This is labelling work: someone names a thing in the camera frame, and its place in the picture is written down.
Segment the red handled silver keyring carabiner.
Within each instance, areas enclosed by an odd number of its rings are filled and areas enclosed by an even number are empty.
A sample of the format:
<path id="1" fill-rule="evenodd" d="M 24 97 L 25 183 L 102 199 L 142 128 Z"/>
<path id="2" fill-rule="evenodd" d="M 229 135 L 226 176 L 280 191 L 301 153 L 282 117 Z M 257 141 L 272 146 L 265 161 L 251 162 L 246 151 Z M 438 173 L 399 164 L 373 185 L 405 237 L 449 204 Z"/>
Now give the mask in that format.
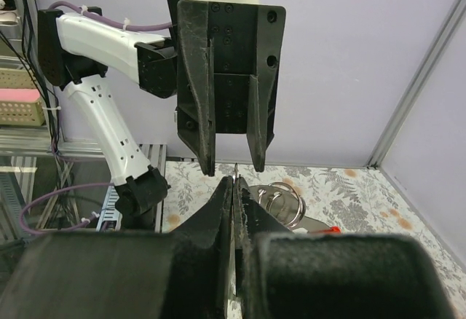
<path id="1" fill-rule="evenodd" d="M 304 198 L 290 184 L 272 182 L 248 186 L 234 166 L 234 236 L 251 239 L 260 232 L 287 230 L 307 235 L 337 235 L 340 228 L 306 216 Z"/>

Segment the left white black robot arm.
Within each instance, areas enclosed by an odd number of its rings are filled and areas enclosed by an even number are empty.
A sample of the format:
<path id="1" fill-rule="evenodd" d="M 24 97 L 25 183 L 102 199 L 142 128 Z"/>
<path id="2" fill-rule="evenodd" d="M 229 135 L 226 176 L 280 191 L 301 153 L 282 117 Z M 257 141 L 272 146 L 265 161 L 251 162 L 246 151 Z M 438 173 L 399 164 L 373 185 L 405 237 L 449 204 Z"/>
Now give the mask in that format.
<path id="1" fill-rule="evenodd" d="M 107 72 L 161 99 L 176 97 L 177 132 L 202 172 L 215 173 L 216 136 L 245 135 L 256 171 L 274 138 L 286 10 L 259 0 L 167 0 L 170 34 L 112 23 L 97 7 L 38 13 L 39 65 L 83 111 L 119 196 L 126 229 L 148 229 L 168 183 L 142 153 L 114 102 Z"/>

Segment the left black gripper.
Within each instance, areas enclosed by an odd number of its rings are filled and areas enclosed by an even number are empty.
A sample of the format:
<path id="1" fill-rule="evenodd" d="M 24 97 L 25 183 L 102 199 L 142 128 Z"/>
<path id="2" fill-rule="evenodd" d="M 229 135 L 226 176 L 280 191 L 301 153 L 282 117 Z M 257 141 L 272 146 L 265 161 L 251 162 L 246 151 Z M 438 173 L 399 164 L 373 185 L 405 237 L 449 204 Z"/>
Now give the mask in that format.
<path id="1" fill-rule="evenodd" d="M 245 133 L 247 124 L 252 163 L 262 172 L 273 138 L 269 104 L 277 85 L 285 8 L 192 0 L 167 4 L 178 57 L 178 137 L 203 174 L 213 176 L 216 133 Z"/>

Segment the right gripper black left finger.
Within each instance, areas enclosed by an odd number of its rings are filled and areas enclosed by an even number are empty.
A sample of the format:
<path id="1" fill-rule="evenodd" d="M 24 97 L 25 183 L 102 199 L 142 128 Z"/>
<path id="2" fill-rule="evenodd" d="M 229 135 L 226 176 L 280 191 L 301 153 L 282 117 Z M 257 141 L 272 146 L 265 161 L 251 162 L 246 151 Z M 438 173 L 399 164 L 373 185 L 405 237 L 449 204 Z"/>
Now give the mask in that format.
<path id="1" fill-rule="evenodd" d="M 233 179 L 169 233 L 56 232 L 25 250 L 3 318 L 225 318 Z"/>

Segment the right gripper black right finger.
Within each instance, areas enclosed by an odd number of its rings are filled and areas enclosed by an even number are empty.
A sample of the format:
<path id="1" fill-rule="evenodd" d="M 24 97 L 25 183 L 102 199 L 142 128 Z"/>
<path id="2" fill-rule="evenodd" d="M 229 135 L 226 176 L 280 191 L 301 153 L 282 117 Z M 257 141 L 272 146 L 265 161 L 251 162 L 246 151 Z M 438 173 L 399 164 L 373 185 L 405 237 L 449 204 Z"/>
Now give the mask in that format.
<path id="1" fill-rule="evenodd" d="M 244 178 L 232 206 L 244 318 L 452 318 L 435 265 L 397 234 L 297 234 L 262 208 Z"/>

